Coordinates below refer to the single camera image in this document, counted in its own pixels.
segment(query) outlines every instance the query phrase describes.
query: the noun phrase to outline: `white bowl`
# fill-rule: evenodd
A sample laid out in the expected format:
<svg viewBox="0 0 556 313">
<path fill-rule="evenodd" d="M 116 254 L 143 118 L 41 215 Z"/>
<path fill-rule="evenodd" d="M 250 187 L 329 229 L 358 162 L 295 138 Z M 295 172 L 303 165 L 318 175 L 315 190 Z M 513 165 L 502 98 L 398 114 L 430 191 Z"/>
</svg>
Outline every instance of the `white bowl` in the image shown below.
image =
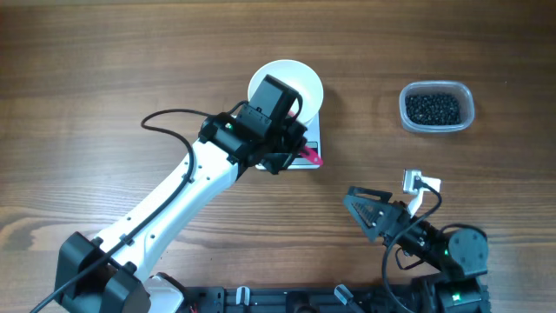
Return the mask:
<svg viewBox="0 0 556 313">
<path fill-rule="evenodd" d="M 303 98 L 301 113 L 297 117 L 300 123 L 308 126 L 317 115 L 324 99 L 324 89 L 322 82 L 313 69 L 306 64 L 294 60 L 278 60 L 268 63 L 261 67 L 251 77 L 248 87 L 248 100 L 254 95 L 266 75 L 278 78 L 283 83 L 297 90 Z M 291 111 L 297 113 L 299 104 L 295 100 Z"/>
</svg>

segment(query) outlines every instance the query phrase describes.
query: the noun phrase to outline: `wooden table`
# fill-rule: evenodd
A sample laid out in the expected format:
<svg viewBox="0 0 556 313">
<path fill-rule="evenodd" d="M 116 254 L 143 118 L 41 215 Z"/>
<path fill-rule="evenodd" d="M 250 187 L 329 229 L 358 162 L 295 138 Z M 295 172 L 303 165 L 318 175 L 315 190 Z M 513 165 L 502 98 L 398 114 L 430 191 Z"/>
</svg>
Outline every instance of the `wooden table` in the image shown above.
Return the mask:
<svg viewBox="0 0 556 313">
<path fill-rule="evenodd" d="M 62 242 L 116 221 L 183 158 L 174 138 L 139 127 L 144 116 L 227 110 L 259 67 L 283 58 L 324 83 L 324 167 L 249 170 L 156 271 L 185 285 L 376 283 L 384 247 L 341 200 L 356 185 L 407 201 L 402 171 L 420 168 L 443 180 L 434 225 L 488 233 L 493 312 L 554 312 L 554 11 L 550 1 L 467 0 L 1 8 L 0 312 L 28 311 L 51 292 Z M 470 129 L 401 128 L 401 89 L 433 79 L 471 89 Z M 153 123 L 194 140 L 201 122 Z M 394 283 L 434 272 L 389 269 Z"/>
</svg>

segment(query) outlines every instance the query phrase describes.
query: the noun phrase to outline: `pink marker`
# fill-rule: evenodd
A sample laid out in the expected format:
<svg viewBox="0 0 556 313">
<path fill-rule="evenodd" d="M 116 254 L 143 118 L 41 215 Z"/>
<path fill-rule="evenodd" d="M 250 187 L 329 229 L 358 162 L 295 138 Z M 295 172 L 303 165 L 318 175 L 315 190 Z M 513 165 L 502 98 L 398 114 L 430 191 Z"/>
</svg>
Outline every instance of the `pink marker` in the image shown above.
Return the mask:
<svg viewBox="0 0 556 313">
<path fill-rule="evenodd" d="M 288 112 L 288 115 L 291 117 L 295 116 L 295 112 L 292 110 Z M 314 152 L 313 149 L 305 146 L 305 148 L 301 149 L 299 153 L 304 159 L 308 160 L 310 163 L 314 165 L 323 165 L 324 162 L 322 161 L 321 157 L 318 153 Z"/>
</svg>

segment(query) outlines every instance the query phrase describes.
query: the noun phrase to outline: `plastic container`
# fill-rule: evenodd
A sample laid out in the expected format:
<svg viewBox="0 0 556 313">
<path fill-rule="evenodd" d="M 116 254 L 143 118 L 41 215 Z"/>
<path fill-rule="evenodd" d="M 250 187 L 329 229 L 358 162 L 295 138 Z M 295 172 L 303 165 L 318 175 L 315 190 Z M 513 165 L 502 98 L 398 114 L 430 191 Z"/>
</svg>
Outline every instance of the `plastic container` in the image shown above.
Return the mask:
<svg viewBox="0 0 556 313">
<path fill-rule="evenodd" d="M 412 122 L 407 115 L 406 96 L 432 95 L 447 93 L 453 95 L 460 103 L 461 123 L 455 125 L 420 125 Z M 401 126 L 407 131 L 418 133 L 446 133 L 464 130 L 475 118 L 473 96 L 466 85 L 450 81 L 426 81 L 410 83 L 400 93 Z"/>
</svg>

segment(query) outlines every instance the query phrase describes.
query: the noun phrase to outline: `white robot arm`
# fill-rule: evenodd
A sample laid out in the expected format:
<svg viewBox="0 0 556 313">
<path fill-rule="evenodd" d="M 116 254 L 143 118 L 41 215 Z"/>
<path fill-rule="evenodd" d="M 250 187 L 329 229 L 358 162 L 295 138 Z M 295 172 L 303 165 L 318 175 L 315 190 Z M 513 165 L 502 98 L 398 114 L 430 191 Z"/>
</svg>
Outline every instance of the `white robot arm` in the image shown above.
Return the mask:
<svg viewBox="0 0 556 313">
<path fill-rule="evenodd" d="M 56 290 L 32 312 L 51 300 L 80 313 L 141 313 L 148 312 L 151 304 L 175 309 L 181 300 L 170 304 L 164 294 L 167 290 L 171 297 L 172 289 L 161 279 L 149 279 L 156 261 L 199 210 L 249 167 L 260 163 L 278 174 L 293 162 L 307 142 L 303 136 L 307 128 L 296 120 L 299 114 L 288 116 L 295 100 L 301 110 L 302 98 L 296 90 L 266 76 L 237 117 L 230 112 L 207 115 L 192 146 L 169 130 L 146 127 L 178 137 L 191 155 L 93 240 L 78 232 L 70 236 L 58 256 Z"/>
<path fill-rule="evenodd" d="M 237 179 L 238 164 L 227 160 L 228 153 L 211 142 L 195 141 L 192 147 L 195 152 L 195 167 L 191 183 L 182 189 L 161 214 L 135 235 L 132 244 L 126 244 L 112 256 L 119 264 L 132 262 L 137 267 L 134 276 L 141 282 L 149 278 L 156 261 L 185 225 Z M 96 235 L 103 239 L 101 250 L 108 252 L 120 242 L 122 235 L 129 234 L 158 208 L 178 187 L 188 166 L 189 155 L 132 211 L 107 229 L 101 230 Z"/>
</svg>

